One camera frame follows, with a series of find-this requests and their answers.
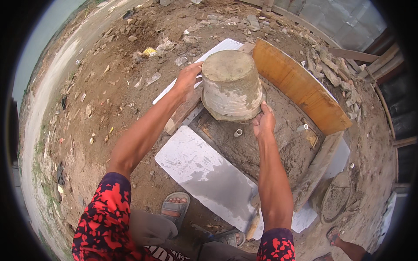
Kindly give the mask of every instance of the sandal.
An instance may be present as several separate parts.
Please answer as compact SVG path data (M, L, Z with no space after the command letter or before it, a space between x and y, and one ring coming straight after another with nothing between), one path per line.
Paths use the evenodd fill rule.
M339 238L339 230L336 227L332 227L328 233L326 234L326 238L328 239L329 243L331 244L331 246L334 246L335 244L335 240L337 238Z
M328 254L324 256L315 258L313 261L331 261L331 260L334 261L334 259L332 258L331 252L329 252Z
M235 235L235 233L239 233L240 234L240 241L237 244L237 236ZM225 233L221 233L218 235L214 235L211 241L216 241L216 242L221 242L221 243L225 243L234 247L240 247L244 244L245 242L245 234L241 231L239 231L238 229L233 229L231 231L225 232Z
M187 200L187 203L169 202L168 200L170 198L174 200L177 199L179 201L185 198ZM184 192L171 193L170 195L166 197L166 199L163 202L163 207L161 208L161 215L167 218L168 220L172 221L176 225L177 231L180 231L181 224L183 222L184 216L186 215L187 209L189 208L189 205L190 205L190 196L187 193L184 193Z

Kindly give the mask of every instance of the styrofoam board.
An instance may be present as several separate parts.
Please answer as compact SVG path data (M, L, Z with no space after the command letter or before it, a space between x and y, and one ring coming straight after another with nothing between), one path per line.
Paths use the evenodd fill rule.
M250 204L257 185L188 126L181 126L155 156L155 161L187 192L220 218L246 232L256 209ZM254 239L260 239L260 223Z
M243 46L242 43L234 41L232 39L226 38L225 40L223 40L222 42L220 42L219 44L217 44L214 48L210 49L207 53L205 53L204 55L202 55L202 57L200 57L195 63L198 62L202 62L205 61L206 58L208 58L209 55L219 52L219 51L223 51L223 50L238 50L241 46ZM171 90L171 88L174 86L174 84L176 83L177 78L174 79L174 81L172 81L167 88L164 89L164 91L162 91L160 93L160 95L157 96L157 98L153 101L153 104L156 104L166 93L168 93L169 90ZM196 83L194 85L194 87L196 88L200 83Z

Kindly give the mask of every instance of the white plastic pipe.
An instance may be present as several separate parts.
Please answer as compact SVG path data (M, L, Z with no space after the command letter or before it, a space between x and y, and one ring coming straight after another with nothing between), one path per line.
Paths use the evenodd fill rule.
M242 129L237 129L237 131L234 133L234 137L239 137L242 135Z
M304 125L299 126L299 127L296 129L296 131L297 131L297 132L301 132L301 131L306 130L306 129L308 129L308 125L307 125L307 124L304 124Z

